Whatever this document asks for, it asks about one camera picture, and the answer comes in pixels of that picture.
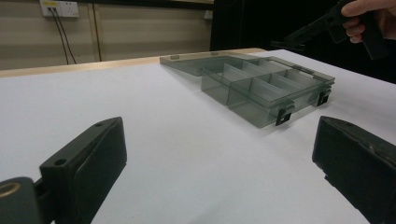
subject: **wall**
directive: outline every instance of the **wall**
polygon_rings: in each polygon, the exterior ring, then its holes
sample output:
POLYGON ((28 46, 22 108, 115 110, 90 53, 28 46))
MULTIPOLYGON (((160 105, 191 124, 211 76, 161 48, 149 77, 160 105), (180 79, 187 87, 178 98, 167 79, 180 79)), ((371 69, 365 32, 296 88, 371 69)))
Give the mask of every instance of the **wall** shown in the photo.
MULTIPOLYGON (((209 50, 204 11, 83 3, 78 11, 76 19, 61 18, 77 63, 209 50)), ((61 64, 56 24, 38 0, 0 0, 0 70, 61 64)))

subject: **power outlet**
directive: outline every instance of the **power outlet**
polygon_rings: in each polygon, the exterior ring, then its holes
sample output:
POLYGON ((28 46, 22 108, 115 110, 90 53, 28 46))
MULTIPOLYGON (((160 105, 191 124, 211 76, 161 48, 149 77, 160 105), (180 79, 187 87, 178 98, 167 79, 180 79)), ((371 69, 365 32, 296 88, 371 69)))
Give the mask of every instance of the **power outlet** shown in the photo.
POLYGON ((78 17, 77 2, 59 2, 63 17, 78 17))
POLYGON ((43 11, 43 16, 52 17, 51 9, 55 9, 58 16, 62 17, 61 5, 58 1, 51 0, 40 0, 41 10, 43 11))

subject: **black latch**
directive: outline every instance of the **black latch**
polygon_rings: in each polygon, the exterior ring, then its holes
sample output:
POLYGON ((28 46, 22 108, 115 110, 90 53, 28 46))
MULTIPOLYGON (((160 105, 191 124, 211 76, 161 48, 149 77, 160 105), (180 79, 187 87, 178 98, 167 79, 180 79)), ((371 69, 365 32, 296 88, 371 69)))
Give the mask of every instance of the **black latch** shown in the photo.
POLYGON ((317 105, 323 105, 329 100, 329 95, 330 92, 332 92, 331 89, 327 89, 326 91, 322 91, 319 95, 318 98, 318 104, 317 105))
POLYGON ((284 109, 280 109, 279 113, 277 114, 275 126, 279 124, 283 124, 284 122, 288 121, 290 119, 291 112, 293 112, 294 108, 295 108, 294 105, 289 105, 284 109))

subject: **plastic storage box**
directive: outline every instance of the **plastic storage box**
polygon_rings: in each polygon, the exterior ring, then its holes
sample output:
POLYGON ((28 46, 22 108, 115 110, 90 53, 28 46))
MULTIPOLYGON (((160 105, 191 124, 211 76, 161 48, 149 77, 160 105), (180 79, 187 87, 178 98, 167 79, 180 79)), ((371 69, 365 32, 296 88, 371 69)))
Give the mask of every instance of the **plastic storage box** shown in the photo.
POLYGON ((327 102, 334 77, 276 57, 227 51, 161 57, 162 64, 202 77, 201 90, 262 128, 309 105, 327 102))

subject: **screw hole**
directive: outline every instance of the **screw hole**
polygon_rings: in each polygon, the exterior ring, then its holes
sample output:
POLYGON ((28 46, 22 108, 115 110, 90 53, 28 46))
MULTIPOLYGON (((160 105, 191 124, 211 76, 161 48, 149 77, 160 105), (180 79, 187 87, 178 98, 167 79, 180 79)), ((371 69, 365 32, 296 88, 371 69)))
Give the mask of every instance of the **screw hole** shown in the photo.
POLYGON ((0 198, 6 197, 14 192, 16 192, 21 187, 20 183, 11 182, 3 186, 0 186, 0 198))
POLYGON ((55 165, 63 165, 66 163, 66 160, 58 160, 55 162, 55 165))

